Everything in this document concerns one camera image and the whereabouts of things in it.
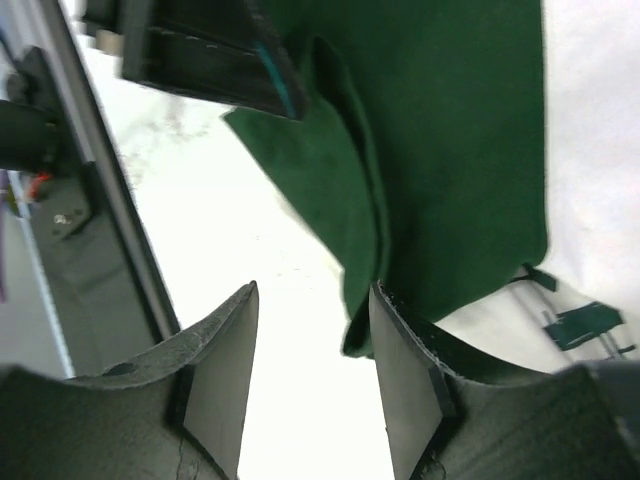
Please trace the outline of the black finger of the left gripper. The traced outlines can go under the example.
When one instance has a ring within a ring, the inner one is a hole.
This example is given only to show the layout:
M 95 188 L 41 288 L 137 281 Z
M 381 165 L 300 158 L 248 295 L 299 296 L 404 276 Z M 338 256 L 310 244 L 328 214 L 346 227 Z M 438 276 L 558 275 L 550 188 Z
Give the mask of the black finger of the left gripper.
M 299 120 L 308 97 L 254 1 L 88 1 L 81 20 L 123 79 Z

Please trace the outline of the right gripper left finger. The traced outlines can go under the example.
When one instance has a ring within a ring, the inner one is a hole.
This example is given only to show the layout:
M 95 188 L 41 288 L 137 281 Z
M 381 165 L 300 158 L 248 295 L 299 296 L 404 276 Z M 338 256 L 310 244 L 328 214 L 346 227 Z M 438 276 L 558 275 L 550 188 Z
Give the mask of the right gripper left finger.
M 99 376 L 1 369 L 5 479 L 233 479 L 259 312 L 255 283 Z

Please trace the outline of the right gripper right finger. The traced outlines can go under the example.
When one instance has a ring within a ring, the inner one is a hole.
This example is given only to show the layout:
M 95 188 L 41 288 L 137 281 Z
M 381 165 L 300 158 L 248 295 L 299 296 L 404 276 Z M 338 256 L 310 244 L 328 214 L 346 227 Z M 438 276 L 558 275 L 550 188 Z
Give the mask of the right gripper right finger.
M 523 368 L 422 320 L 380 283 L 369 318 L 396 478 L 638 478 L 637 362 Z

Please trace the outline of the white green-sleeved Charlie Brown t-shirt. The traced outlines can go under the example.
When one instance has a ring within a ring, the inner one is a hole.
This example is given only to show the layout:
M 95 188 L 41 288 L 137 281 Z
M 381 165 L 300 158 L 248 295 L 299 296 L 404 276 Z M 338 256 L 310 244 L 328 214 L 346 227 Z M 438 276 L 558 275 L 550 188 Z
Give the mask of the white green-sleeved Charlie Brown t-shirt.
M 635 1 L 267 1 L 310 96 L 230 128 L 368 289 L 542 371 L 639 356 Z

